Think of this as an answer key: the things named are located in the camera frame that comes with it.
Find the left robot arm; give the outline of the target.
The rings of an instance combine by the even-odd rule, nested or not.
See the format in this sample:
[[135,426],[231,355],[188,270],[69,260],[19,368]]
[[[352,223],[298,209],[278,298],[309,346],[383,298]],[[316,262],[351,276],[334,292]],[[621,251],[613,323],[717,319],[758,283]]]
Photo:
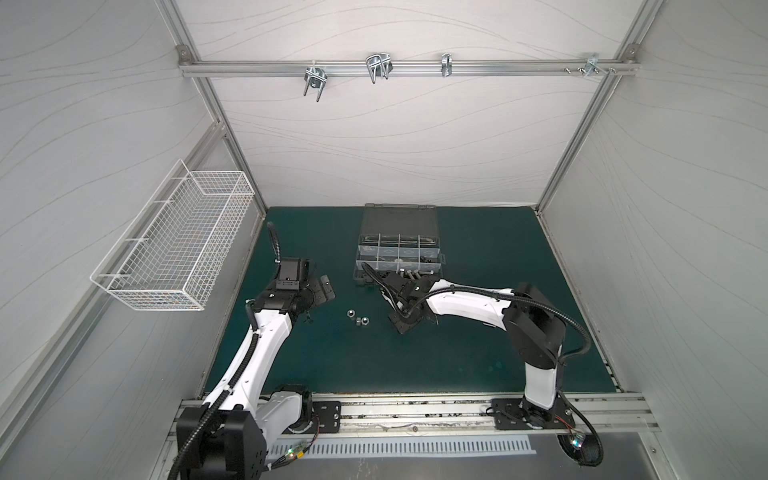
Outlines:
[[335,297],[328,277],[312,274],[310,260],[282,258],[276,264],[267,287],[245,303],[249,328],[221,380],[200,405],[184,408],[177,420],[170,479],[258,479],[308,450],[304,442],[269,460],[270,448],[284,431],[320,431],[307,389],[280,390],[266,402],[260,400],[298,318]]

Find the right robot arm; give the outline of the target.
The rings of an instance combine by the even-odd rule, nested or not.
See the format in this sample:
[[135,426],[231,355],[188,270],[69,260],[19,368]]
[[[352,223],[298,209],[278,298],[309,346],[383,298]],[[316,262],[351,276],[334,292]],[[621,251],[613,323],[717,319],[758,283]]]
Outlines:
[[567,362],[588,353],[591,335],[577,321],[556,309],[529,284],[493,290],[460,285],[435,275],[408,278],[374,273],[390,319],[404,333],[426,319],[455,316],[500,329],[525,364],[525,387],[519,404],[506,414],[532,429],[560,424],[574,430],[575,409],[562,394]]

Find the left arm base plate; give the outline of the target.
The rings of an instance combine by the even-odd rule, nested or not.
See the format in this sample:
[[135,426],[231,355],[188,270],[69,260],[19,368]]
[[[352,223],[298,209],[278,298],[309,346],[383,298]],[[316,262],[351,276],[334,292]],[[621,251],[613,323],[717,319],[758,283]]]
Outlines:
[[339,401],[320,401],[302,406],[299,418],[289,425],[285,433],[314,434],[340,431],[341,407]]

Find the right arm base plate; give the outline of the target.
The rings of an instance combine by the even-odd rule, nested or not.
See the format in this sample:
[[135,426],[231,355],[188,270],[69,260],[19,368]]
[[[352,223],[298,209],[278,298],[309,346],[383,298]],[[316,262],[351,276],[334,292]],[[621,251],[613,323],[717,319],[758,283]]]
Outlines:
[[573,410],[561,397],[549,409],[538,407],[524,397],[494,398],[485,414],[496,430],[574,430]]

